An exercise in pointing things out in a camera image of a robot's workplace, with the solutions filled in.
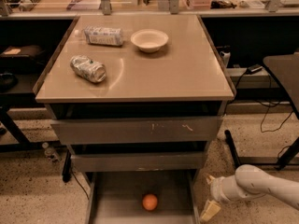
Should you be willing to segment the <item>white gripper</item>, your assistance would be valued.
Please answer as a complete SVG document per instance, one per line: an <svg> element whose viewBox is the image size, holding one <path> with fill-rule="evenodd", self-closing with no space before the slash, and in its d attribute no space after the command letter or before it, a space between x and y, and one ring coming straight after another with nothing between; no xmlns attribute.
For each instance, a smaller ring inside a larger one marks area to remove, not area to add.
<svg viewBox="0 0 299 224"><path fill-rule="evenodd" d="M249 193L240 188L233 175L215 178L213 175L206 174L206 182L210 185L211 197L215 200L207 200L200 215L201 222L208 222L216 216L220 210L220 203L245 200Z"/></svg>

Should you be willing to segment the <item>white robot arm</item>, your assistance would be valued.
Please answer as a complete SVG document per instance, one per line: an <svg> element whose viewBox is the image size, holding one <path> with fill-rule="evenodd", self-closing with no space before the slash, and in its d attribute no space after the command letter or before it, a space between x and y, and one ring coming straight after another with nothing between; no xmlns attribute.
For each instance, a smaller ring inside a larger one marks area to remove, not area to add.
<svg viewBox="0 0 299 224"><path fill-rule="evenodd" d="M208 222L216 216L223 204L252 200L270 195L299 210L299 183L272 176L262 169L244 164L233 175L214 177L206 175L211 199L206 201L199 219Z"/></svg>

